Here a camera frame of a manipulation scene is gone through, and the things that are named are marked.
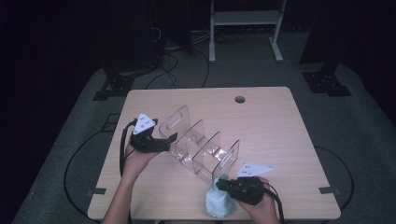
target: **white metal stand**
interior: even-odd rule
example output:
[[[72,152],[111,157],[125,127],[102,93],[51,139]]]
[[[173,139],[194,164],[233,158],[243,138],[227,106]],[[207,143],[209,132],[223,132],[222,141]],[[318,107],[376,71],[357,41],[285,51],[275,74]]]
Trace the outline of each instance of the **white metal stand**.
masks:
[[[277,38],[280,31],[280,25],[283,20],[283,15],[287,0],[282,0],[280,10],[268,11],[224,11],[215,12],[214,1],[211,1],[210,6],[210,41],[209,41],[209,61],[214,63],[216,61],[215,48],[215,26],[216,25],[257,25],[257,24],[274,24],[274,35],[269,37],[271,47],[278,63],[283,62],[282,54],[277,46]]]

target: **white triangular marker plate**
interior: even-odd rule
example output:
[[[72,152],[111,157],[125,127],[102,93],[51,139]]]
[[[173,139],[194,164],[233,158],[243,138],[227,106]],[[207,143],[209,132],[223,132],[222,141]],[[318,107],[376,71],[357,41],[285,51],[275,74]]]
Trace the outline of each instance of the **white triangular marker plate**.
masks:
[[[154,127],[155,125],[156,125],[156,123],[154,120],[150,119],[145,114],[140,114],[139,118],[137,119],[137,123],[134,126],[134,135],[142,133],[143,131],[145,131],[151,127]]]
[[[236,176],[237,177],[255,176],[272,171],[274,169],[275,167],[273,165],[261,165],[261,164],[244,162],[242,168],[238,171],[238,173],[236,173]]]

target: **clear acrylic rack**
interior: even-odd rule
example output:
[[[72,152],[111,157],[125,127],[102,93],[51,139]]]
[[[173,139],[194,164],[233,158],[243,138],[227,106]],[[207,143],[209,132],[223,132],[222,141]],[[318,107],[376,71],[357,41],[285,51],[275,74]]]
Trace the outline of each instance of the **clear acrylic rack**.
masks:
[[[189,108],[184,105],[160,126],[160,135],[168,138],[177,133],[169,150],[178,161],[198,175],[208,186],[225,175],[238,157],[239,140],[228,150],[221,148],[220,132],[205,136],[205,125],[199,120],[191,126]]]

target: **gray floor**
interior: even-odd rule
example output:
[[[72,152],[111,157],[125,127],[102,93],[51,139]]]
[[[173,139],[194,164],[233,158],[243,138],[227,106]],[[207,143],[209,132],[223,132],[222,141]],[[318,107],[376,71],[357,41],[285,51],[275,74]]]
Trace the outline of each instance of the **gray floor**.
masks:
[[[349,205],[331,223],[394,223],[396,202],[396,129],[364,89],[359,77],[340,65],[335,74],[348,87],[352,96],[329,97],[311,93],[302,72],[316,71],[321,64],[299,64],[308,33],[284,33],[278,44],[285,61],[276,63],[269,34],[246,35],[232,45],[217,45],[217,62],[210,64],[205,86],[254,87],[286,86],[290,88],[314,146],[336,153],[352,173],[355,188]],[[207,44],[195,46],[207,55]],[[179,51],[177,67],[171,72],[177,77],[177,88],[201,88],[206,73],[204,57],[194,52]],[[164,66],[175,60],[167,58]],[[163,70],[135,80],[133,89],[144,89]],[[92,75],[81,93],[67,122],[59,134],[26,197],[14,223],[92,223],[79,213],[64,193],[64,171],[78,147],[100,131],[108,114],[120,113],[125,97],[110,97],[93,101],[105,81],[102,70]],[[158,78],[149,89],[172,87],[168,76]],[[70,164],[67,189],[73,202],[86,212],[106,156],[112,133],[99,133],[87,142]],[[347,169],[332,153],[318,148],[318,156],[334,189],[340,207],[351,194]],[[320,221],[290,221],[288,223],[320,223]]]

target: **crumpled cloth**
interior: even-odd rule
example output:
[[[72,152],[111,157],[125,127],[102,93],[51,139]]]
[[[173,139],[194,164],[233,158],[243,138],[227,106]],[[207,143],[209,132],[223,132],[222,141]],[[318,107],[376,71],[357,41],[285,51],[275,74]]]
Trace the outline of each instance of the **crumpled cloth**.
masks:
[[[227,191],[219,190],[216,179],[206,193],[206,212],[212,217],[226,217],[235,209],[233,199]]]

